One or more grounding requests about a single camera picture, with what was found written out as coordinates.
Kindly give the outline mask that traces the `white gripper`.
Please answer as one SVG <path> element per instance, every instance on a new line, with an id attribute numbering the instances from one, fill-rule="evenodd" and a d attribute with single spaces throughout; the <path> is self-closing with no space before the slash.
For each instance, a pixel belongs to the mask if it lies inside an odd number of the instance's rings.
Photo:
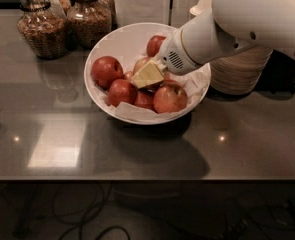
<path id="1" fill-rule="evenodd" d="M 187 75 L 202 67 L 187 53 L 183 44 L 183 29 L 176 29 L 163 41 L 154 60 L 148 61 L 131 78 L 138 89 L 158 84 L 164 80 L 166 70 L 171 74 Z"/>

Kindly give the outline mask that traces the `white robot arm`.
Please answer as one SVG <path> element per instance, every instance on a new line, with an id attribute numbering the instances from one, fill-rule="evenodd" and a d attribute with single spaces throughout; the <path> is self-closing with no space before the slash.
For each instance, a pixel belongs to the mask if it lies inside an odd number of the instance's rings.
<path id="1" fill-rule="evenodd" d="M 254 46 L 295 61 L 295 0 L 212 0 L 211 6 L 176 29 L 131 79 L 137 88 L 186 75 L 208 62 Z"/>

